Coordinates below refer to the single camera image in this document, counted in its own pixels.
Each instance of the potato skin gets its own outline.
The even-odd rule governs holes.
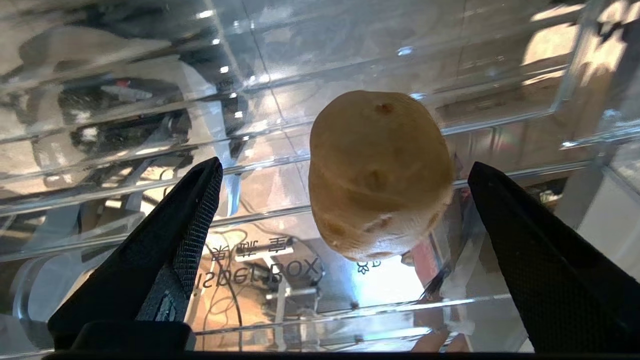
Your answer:
[[[352,261],[410,250],[451,201],[454,167],[440,129],[406,94],[348,92],[311,129],[316,225]]]

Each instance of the transparent plastic bin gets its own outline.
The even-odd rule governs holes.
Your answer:
[[[0,3],[0,357],[50,352],[48,317],[212,156],[207,245],[226,257],[203,251],[196,350],[527,349],[467,188],[475,161],[636,276],[635,2]],[[420,101],[456,164],[454,201],[410,256],[350,262],[310,213],[311,126],[359,89]],[[603,215],[620,211],[598,202],[605,183],[632,199],[624,226]]]

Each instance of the clear acrylic box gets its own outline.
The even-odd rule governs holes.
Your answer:
[[[48,317],[212,156],[196,350],[530,350],[467,188],[475,161],[635,275],[635,200],[613,225],[596,201],[604,183],[638,197],[637,3],[1,1],[2,356],[51,351]],[[409,257],[352,263],[310,213],[311,126],[359,89],[420,101],[456,164],[452,205]],[[610,227],[628,231],[598,242]]]

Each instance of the potato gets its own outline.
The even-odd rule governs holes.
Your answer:
[[[410,250],[451,202],[447,144],[406,94],[338,96],[317,116],[310,147],[314,220],[327,245],[352,261]]]

